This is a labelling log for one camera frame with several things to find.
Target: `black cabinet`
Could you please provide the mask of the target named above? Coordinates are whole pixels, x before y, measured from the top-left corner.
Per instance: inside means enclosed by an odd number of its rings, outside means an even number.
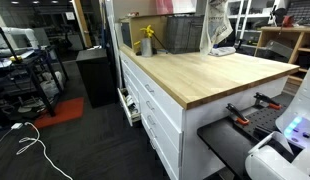
[[[115,85],[106,50],[80,51],[76,60],[93,108],[116,102]]]

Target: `butcher block countertop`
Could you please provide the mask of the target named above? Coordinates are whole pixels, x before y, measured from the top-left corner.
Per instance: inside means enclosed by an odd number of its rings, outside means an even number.
[[[223,57],[200,53],[136,56],[127,46],[120,50],[184,109],[192,109],[223,97],[298,72],[296,65],[232,54]]]

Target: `drawer handle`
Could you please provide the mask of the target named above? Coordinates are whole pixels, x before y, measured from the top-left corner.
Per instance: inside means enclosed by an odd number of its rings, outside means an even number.
[[[148,84],[145,85],[145,88],[147,91],[154,93],[154,90]]]
[[[151,143],[152,148],[153,148],[154,150],[156,150],[156,148],[155,148],[155,146],[154,146],[154,144],[153,144],[152,139],[150,139],[149,142]]]
[[[151,115],[147,116],[148,121],[151,123],[151,125],[155,125],[156,123],[153,121],[153,118]]]
[[[151,105],[151,102],[147,101],[146,104],[149,109],[151,109],[152,111],[154,110],[153,106]]]
[[[153,131],[152,128],[150,128],[149,131],[151,132],[151,134],[152,134],[152,136],[153,136],[154,138],[157,138],[157,136],[156,136],[156,134],[154,133],[154,131]]]

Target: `red mat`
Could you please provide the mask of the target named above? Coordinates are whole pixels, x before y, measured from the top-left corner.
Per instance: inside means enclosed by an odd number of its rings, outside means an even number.
[[[83,106],[84,98],[82,97],[60,102],[55,108],[55,117],[51,117],[49,114],[40,117],[35,121],[35,126],[37,128],[44,128],[80,118],[83,115]]]

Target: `gray carpet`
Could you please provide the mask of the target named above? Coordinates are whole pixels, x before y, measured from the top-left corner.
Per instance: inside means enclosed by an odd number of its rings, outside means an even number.
[[[169,179],[143,128],[131,128],[119,104],[92,109],[76,63],[65,67],[70,81],[61,101],[84,97],[82,118],[40,130],[47,155],[73,179]],[[0,132],[0,138],[6,131]],[[0,180],[66,179],[36,144],[23,154],[18,140],[35,137],[29,127],[12,131],[0,144]]]

